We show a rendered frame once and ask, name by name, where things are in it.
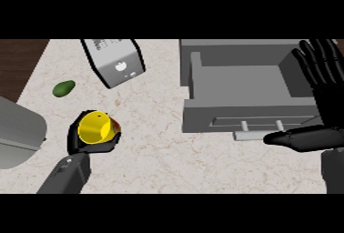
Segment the green avocado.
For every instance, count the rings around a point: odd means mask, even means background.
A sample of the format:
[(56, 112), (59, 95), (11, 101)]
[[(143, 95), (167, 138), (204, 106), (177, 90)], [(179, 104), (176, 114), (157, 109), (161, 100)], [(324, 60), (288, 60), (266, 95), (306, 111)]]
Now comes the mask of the green avocado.
[(56, 97), (64, 97), (68, 95), (68, 93), (71, 92), (71, 90), (74, 89), (75, 87), (75, 82), (73, 80), (68, 80), (65, 82), (61, 82), (53, 90), (52, 90), (52, 94), (56, 96)]

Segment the yellow cup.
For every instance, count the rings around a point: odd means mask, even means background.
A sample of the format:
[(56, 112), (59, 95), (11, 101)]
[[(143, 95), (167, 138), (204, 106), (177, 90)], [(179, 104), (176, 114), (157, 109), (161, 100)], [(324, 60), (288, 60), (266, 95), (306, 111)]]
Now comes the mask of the yellow cup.
[(86, 114), (78, 125), (80, 140), (89, 144), (109, 142), (121, 132), (118, 122), (104, 111), (92, 111)]

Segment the grey rounded appliance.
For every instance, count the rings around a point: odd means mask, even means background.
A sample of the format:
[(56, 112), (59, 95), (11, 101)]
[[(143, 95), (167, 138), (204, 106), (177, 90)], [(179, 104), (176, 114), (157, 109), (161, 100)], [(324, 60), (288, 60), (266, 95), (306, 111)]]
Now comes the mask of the grey rounded appliance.
[(0, 169), (28, 160), (40, 150), (46, 133), (43, 116), (0, 96)]

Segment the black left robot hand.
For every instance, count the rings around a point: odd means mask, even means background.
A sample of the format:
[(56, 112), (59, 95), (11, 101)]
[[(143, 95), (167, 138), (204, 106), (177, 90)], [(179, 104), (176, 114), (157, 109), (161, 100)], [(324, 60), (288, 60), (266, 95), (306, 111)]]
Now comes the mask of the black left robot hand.
[(80, 122), (83, 120), (83, 117), (89, 113), (92, 113), (92, 110), (83, 111), (80, 113), (74, 123), (70, 125), (70, 129), (68, 129), (68, 153), (71, 155), (78, 154), (81, 152), (84, 152), (87, 154), (108, 153), (114, 150), (115, 145), (118, 144), (118, 141), (121, 138), (121, 133), (117, 133), (111, 141), (101, 143), (101, 144), (95, 144), (95, 145), (89, 145), (80, 140), (78, 126), (80, 126)]

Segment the grey open drawer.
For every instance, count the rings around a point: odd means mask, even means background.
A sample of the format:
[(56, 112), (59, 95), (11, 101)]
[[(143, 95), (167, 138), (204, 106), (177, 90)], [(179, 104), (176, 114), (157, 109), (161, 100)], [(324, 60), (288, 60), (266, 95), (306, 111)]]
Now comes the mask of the grey open drawer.
[(191, 53), (194, 98), (205, 106), (313, 106), (315, 99), (298, 72), (278, 66), (204, 66)]

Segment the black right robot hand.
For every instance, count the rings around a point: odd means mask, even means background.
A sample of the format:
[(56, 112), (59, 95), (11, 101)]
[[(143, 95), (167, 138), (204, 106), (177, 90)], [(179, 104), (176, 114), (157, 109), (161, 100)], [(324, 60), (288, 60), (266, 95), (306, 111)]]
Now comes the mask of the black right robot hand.
[(297, 152), (344, 147), (344, 55), (331, 39), (300, 41), (293, 50), (309, 82), (322, 124), (275, 132), (264, 136), (266, 145)]

